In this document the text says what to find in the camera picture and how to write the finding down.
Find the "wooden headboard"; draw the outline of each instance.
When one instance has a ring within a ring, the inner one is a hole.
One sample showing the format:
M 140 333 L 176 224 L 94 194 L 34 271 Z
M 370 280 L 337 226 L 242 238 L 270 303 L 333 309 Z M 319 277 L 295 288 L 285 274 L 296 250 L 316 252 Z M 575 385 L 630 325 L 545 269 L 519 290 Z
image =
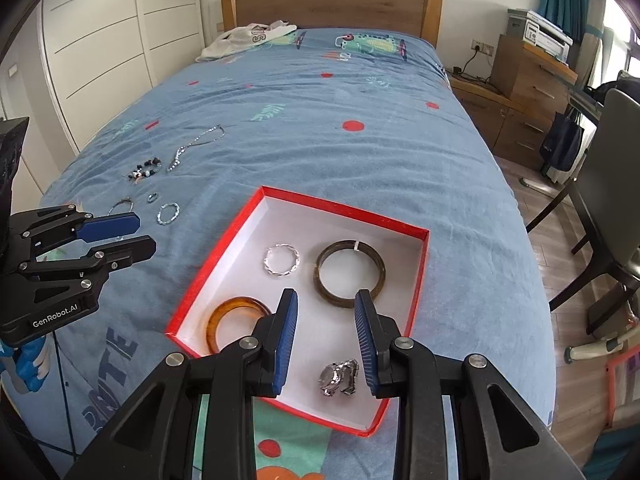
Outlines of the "wooden headboard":
M 225 30 L 284 20 L 300 28 L 381 28 L 438 43 L 442 0 L 221 0 Z

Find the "bed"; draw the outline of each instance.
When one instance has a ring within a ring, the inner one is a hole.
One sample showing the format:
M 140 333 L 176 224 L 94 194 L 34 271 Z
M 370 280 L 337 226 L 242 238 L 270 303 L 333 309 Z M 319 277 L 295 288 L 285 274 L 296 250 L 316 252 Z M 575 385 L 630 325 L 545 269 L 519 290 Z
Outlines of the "bed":
M 97 216 L 131 197 L 139 234 L 155 238 L 158 251 L 112 273 L 99 311 L 58 331 L 73 444 L 56 366 L 37 394 L 7 384 L 34 436 L 82 451 L 177 349 L 164 335 L 172 313 L 263 185 L 430 229 L 413 336 L 437 354 L 487 355 L 550 423 L 556 373 L 545 291 L 516 200 L 434 50 L 442 0 L 222 3 L 226 29 L 279 18 L 299 29 L 172 76 L 107 124 L 43 197 L 43 206 L 73 202 Z M 175 171 L 138 184 L 127 178 L 155 156 L 168 165 L 179 146 L 217 124 L 225 136 L 187 150 Z M 152 192 L 159 200 L 149 204 Z M 169 202 L 179 203 L 180 216 L 163 226 L 156 214 Z M 48 257 L 86 250 L 73 242 Z M 396 411 L 392 403 L 376 433 L 360 438 L 256 401 L 258 478 L 390 478 Z M 69 456 L 43 449 L 58 471 L 69 468 Z

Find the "amber bangle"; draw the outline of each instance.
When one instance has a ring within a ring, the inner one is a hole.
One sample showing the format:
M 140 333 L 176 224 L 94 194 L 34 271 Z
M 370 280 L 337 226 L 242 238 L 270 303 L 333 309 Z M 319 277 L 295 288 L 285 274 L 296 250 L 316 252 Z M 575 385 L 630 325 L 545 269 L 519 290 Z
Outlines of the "amber bangle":
M 322 281 L 320 280 L 320 267 L 322 266 L 324 261 L 331 254 L 334 254 L 334 253 L 337 253 L 338 251 L 343 251 L 346 249 L 361 251 L 365 253 L 369 258 L 371 258 L 373 262 L 376 264 L 376 267 L 378 268 L 378 282 L 376 283 L 376 286 L 371 291 L 371 299 L 373 300 L 376 299 L 376 296 L 380 294 L 382 287 L 385 286 L 386 269 L 385 269 L 385 263 L 382 260 L 382 257 L 380 257 L 378 252 L 373 247 L 363 242 L 357 242 L 356 240 L 342 240 L 340 242 L 336 242 L 335 244 L 331 244 L 330 246 L 325 248 L 320 253 L 320 255 L 318 256 L 318 259 L 316 260 L 316 265 L 314 266 L 314 286 L 316 287 L 318 294 L 320 294 L 320 296 L 325 298 L 332 305 L 341 306 L 343 308 L 353 308 L 353 301 L 354 301 L 353 298 L 351 299 L 341 298 L 340 296 L 336 296 L 335 294 L 330 293 L 326 289 L 326 287 L 322 284 Z
M 216 341 L 216 333 L 218 332 L 220 320 L 222 320 L 222 318 L 232 310 L 242 307 L 247 307 L 259 312 L 261 314 L 260 317 L 269 316 L 271 314 L 271 311 L 263 302 L 254 300 L 254 298 L 249 298 L 247 296 L 238 296 L 220 303 L 213 311 L 213 314 L 211 314 L 211 317 L 209 317 L 209 321 L 207 322 L 207 345 L 209 346 L 209 350 L 211 350 L 212 354 L 220 352 L 218 342 Z

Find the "window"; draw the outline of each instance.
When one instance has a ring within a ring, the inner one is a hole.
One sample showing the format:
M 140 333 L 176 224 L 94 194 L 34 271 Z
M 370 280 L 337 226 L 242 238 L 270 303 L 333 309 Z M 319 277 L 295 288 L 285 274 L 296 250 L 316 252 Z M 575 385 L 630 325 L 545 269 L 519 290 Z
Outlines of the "window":
M 626 69 L 633 77 L 640 77 L 640 38 L 631 31 L 633 40 L 629 43 L 629 60 Z
M 604 27 L 606 30 L 602 48 L 594 67 L 594 88 L 602 83 L 615 81 L 620 70 L 627 70 L 631 75 L 640 77 L 640 41 L 615 0 L 607 0 L 605 4 Z

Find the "silver chain necklace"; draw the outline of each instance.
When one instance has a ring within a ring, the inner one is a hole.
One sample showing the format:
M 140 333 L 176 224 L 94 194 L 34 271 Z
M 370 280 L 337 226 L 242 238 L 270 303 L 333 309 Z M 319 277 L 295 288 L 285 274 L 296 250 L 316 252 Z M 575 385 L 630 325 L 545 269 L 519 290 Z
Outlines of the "silver chain necklace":
M 211 140 L 207 140 L 206 142 L 201 142 L 199 144 L 196 144 L 196 142 L 198 142 L 202 137 L 204 137 L 205 135 L 207 135 L 208 133 L 211 133 L 214 130 L 221 130 L 222 134 L 218 137 L 216 137 L 215 139 L 211 139 Z M 178 148 L 178 150 L 175 152 L 175 156 L 174 156 L 174 160 L 172 161 L 171 164 L 169 164 L 169 166 L 166 168 L 167 173 L 169 171 L 173 171 L 175 170 L 175 168 L 177 168 L 180 165 L 180 156 L 187 151 L 187 148 L 191 148 L 192 146 L 203 146 L 204 144 L 209 144 L 210 142 L 216 142 L 216 140 L 220 140 L 222 139 L 222 137 L 224 137 L 226 134 L 225 129 L 220 126 L 220 124 L 218 124 L 217 126 L 214 126 L 213 128 L 210 128 L 209 130 L 207 130 L 206 132 L 202 132 L 199 136 L 197 136 L 195 139 L 193 139 L 189 144 L 187 144 L 186 146 L 180 146 L 180 148 Z

